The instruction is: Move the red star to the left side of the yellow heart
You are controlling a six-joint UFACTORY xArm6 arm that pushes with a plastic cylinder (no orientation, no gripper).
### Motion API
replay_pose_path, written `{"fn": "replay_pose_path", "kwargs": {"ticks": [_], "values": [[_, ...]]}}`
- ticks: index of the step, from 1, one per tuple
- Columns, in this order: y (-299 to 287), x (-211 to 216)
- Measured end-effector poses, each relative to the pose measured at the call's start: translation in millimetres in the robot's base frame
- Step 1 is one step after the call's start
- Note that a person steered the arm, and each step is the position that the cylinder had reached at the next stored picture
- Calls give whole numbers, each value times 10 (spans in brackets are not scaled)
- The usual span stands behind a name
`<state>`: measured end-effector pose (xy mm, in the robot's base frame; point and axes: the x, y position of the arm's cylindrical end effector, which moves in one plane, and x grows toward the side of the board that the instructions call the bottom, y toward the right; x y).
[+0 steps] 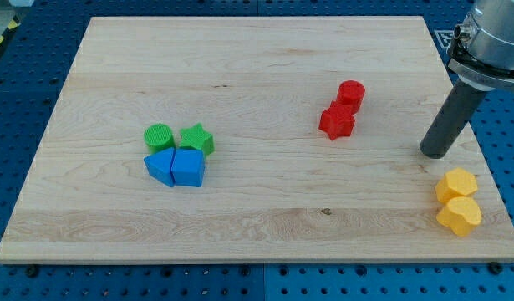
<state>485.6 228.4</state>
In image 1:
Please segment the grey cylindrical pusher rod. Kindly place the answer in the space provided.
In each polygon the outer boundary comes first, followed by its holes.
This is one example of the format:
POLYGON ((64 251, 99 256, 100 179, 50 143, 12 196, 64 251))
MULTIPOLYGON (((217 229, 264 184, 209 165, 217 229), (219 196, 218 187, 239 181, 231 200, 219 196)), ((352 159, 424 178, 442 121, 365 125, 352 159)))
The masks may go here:
POLYGON ((420 151, 432 159, 444 157, 486 95, 487 87, 458 79, 420 142, 420 151))

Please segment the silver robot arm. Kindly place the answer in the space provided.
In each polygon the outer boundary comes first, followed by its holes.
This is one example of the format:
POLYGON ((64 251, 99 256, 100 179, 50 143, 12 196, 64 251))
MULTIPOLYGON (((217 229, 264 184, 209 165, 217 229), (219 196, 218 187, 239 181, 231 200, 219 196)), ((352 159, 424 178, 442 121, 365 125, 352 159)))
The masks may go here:
POLYGON ((445 156, 489 92, 514 94, 514 0, 476 1, 454 27, 447 53, 458 80, 420 142, 434 159, 445 156))

